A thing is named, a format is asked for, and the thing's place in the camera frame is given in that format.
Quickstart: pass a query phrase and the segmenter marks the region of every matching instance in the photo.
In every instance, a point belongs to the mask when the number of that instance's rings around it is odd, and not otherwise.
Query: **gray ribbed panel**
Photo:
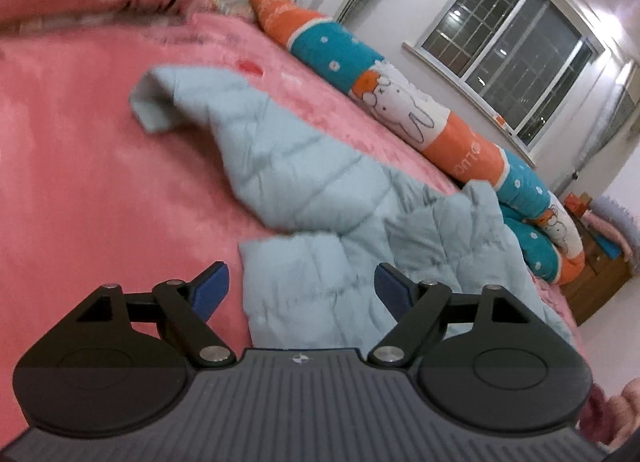
[[[201,372],[167,416],[137,432],[73,440],[30,430],[15,462],[600,462],[565,429],[500,439],[449,424],[408,378],[351,350],[250,350],[233,368]]]

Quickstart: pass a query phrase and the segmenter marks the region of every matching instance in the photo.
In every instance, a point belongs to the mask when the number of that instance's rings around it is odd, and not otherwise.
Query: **metal screw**
[[[373,352],[373,356],[384,363],[396,363],[404,359],[404,352],[401,348],[386,346],[376,348]]]
[[[220,363],[229,359],[231,352],[225,347],[209,346],[200,351],[200,357],[210,363]]]

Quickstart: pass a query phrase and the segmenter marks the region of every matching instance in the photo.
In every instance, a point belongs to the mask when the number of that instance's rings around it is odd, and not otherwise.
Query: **wooden cabinet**
[[[631,273],[622,255],[611,260],[580,221],[574,222],[584,245],[585,266],[573,282],[561,288],[581,325],[631,279]]]

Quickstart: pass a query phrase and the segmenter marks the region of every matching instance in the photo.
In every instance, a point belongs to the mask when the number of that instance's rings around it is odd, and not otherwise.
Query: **window frame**
[[[437,16],[431,21],[427,29],[417,40],[415,45],[411,45],[408,42],[403,44],[403,47],[413,54],[417,55],[424,62],[427,62],[428,65],[431,66],[436,72],[438,72],[441,76],[444,77],[453,87],[461,92],[469,101],[471,101],[476,108],[478,108],[485,116],[491,119],[494,124],[510,139],[510,141],[519,149],[521,155],[526,159],[527,163],[530,166],[535,166],[534,158],[540,152],[540,141],[541,137],[546,135],[552,126],[558,122],[559,113],[562,112],[566,105],[566,101],[572,96],[572,94],[578,90],[575,87],[582,82],[585,77],[587,71],[593,67],[593,64],[604,54],[607,52],[608,47],[595,35],[591,25],[589,24],[587,18],[583,15],[582,7],[579,2],[576,0],[549,0],[566,18],[567,20],[574,26],[574,28],[582,35],[582,38],[578,42],[578,44],[574,47],[568,59],[562,65],[558,74],[554,77],[551,84],[545,89],[542,93],[535,106],[530,110],[527,116],[521,121],[516,129],[510,128],[510,126],[504,126],[501,123],[500,115],[492,108],[489,103],[487,103],[476,91],[474,91],[468,84],[466,84],[466,80],[469,78],[471,73],[476,69],[476,67],[481,63],[481,60],[484,59],[489,52],[493,49],[494,45],[497,43],[499,38],[504,34],[504,32],[508,29],[510,23],[517,16],[520,9],[524,5],[527,0],[518,0],[514,8],[511,10],[509,15],[503,20],[501,26],[498,28],[496,33],[492,35],[492,37],[487,41],[482,48],[482,51],[478,54],[478,56],[466,67],[466,70],[462,77],[459,77],[457,74],[453,73],[446,65],[440,62],[436,57],[431,55],[426,49],[422,48],[422,45],[429,38],[431,33],[436,30],[442,19],[449,13],[451,7],[456,3],[457,0],[447,0],[443,5],[442,9],[438,12]],[[548,119],[543,128],[538,132],[537,135],[532,139],[529,145],[524,144],[524,142],[518,137],[518,132],[526,123],[533,117],[535,110],[537,110],[543,102],[545,102],[546,97],[548,97],[549,93],[553,90],[553,87],[556,86],[558,81],[561,79],[562,74],[566,71],[566,69],[570,66],[572,59],[576,56],[577,52],[584,46],[588,45],[594,52],[591,60],[585,65],[580,74],[578,74],[574,84],[569,89],[569,91],[565,94],[562,101],[559,103],[558,107],[552,114],[552,116]]]

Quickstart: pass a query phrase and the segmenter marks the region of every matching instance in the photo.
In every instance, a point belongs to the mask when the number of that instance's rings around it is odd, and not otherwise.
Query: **window sill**
[[[529,150],[524,145],[520,139],[518,139],[517,135],[514,135],[513,129],[505,122],[502,125],[498,122],[500,119],[504,121],[500,117],[500,115],[491,108],[491,106],[476,93],[471,87],[469,87],[466,83],[463,83],[458,76],[452,73],[448,68],[444,67],[438,60],[436,60],[431,54],[425,51],[422,48],[416,48],[409,44],[408,42],[402,43],[402,48],[411,52],[415,57],[417,57],[425,64],[429,65],[434,71],[436,71],[440,76],[442,76],[447,82],[451,84],[462,96],[464,96],[467,100],[475,105],[475,107],[480,111],[480,113],[485,116],[489,121],[491,121],[495,127],[504,134],[507,139],[513,144],[513,147],[516,149],[518,154],[523,158],[523,160],[529,165],[531,168],[536,168],[536,163],[531,157]]]

